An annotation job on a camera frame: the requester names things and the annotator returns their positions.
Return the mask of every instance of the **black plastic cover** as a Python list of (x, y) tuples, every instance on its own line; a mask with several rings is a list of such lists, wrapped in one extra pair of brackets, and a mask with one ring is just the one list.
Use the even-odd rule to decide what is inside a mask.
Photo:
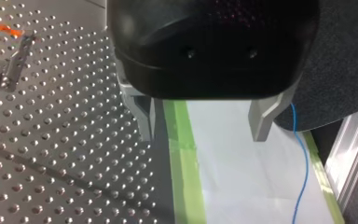
[(257, 99), (291, 86), (316, 35), (317, 0), (109, 0), (127, 80), (157, 98)]

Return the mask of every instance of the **white paper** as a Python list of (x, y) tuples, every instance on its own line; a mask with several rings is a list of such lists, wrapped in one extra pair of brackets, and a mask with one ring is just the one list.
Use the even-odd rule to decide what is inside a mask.
[[(305, 177), (293, 133), (275, 124), (265, 143), (253, 141), (250, 102), (188, 102), (208, 224), (292, 223)], [(310, 164), (296, 223), (334, 223)]]

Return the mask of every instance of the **metal bracket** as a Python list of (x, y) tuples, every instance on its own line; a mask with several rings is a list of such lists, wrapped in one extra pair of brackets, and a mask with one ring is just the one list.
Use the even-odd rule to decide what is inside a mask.
[(265, 142), (272, 122), (292, 103), (298, 81), (279, 95), (253, 100), (249, 109), (249, 125), (255, 142)]
[(156, 120), (154, 99), (139, 92), (125, 78), (124, 67), (116, 58), (117, 81), (123, 92), (121, 95), (124, 105), (138, 120), (139, 132), (143, 141), (151, 141), (154, 138)]
[(0, 60), (0, 90), (9, 92), (16, 90), (16, 85), (30, 53), (33, 40), (34, 34), (32, 31), (25, 31), (18, 50), (8, 61)]

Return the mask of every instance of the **green tape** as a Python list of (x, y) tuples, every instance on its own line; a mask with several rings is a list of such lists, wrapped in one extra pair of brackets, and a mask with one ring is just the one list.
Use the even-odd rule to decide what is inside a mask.
[(164, 101), (169, 136), (173, 207), (180, 224), (206, 223), (197, 149), (186, 101)]
[(326, 200), (334, 223), (344, 224), (344, 217), (339, 210), (336, 197), (330, 187), (330, 183), (328, 182), (327, 175), (324, 171), (324, 166), (322, 165), (321, 159), (318, 156), (318, 148), (316, 147), (312, 134), (310, 132), (304, 132), (303, 135), (305, 141), (307, 142), (308, 149), (310, 150), (310, 162), (313, 166), (313, 170), (315, 171), (316, 177), (318, 178), (322, 192), (324, 193), (324, 199)]

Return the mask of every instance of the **black fabric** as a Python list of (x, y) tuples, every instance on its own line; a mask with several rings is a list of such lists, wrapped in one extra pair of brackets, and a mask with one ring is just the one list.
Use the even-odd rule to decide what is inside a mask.
[[(321, 21), (294, 104), (306, 131), (358, 111), (358, 0), (322, 0)], [(276, 123), (292, 130), (287, 108)]]

